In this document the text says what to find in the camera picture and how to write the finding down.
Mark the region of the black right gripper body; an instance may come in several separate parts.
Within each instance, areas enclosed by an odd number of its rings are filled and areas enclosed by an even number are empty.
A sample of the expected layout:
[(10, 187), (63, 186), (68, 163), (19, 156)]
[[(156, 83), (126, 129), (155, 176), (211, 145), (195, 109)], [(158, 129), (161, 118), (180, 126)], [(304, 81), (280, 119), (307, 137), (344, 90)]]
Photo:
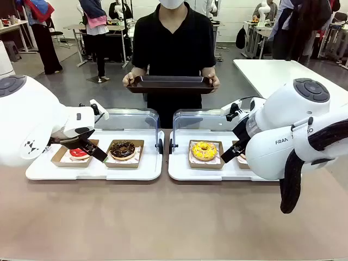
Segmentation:
[(248, 143), (251, 139), (248, 133), (248, 120), (249, 116), (243, 117), (232, 130), (241, 143)]

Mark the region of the person's left hand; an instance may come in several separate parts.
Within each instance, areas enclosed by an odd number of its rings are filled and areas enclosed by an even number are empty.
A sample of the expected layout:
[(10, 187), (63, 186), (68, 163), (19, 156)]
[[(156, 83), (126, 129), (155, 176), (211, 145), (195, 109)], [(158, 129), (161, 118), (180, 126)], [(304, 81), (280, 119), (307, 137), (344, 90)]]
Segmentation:
[(212, 94), (215, 91), (217, 91), (218, 88), (220, 87), (220, 81), (219, 81), (216, 73), (215, 72), (209, 72), (209, 73), (205, 74), (204, 76), (209, 79), (209, 83), (210, 83), (210, 85), (213, 88), (210, 93)]

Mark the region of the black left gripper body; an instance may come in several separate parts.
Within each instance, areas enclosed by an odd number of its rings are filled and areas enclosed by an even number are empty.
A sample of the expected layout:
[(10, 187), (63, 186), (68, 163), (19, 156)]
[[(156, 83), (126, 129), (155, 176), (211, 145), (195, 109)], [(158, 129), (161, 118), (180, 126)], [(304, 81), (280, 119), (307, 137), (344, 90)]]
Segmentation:
[(73, 130), (73, 137), (71, 138), (54, 138), (50, 137), (47, 146), (52, 144), (61, 144), (67, 148), (81, 148), (81, 138), (89, 138), (95, 132), (94, 129), (77, 128)]

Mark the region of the person's right hand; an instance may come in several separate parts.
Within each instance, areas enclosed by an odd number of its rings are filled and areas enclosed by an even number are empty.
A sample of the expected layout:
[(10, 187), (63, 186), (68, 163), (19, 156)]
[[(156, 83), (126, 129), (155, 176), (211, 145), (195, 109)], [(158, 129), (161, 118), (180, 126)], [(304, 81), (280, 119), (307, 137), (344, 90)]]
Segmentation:
[(132, 70), (128, 74), (126, 74), (122, 80), (123, 86), (127, 87), (130, 84), (134, 83), (134, 80), (137, 76), (143, 76), (143, 70)]

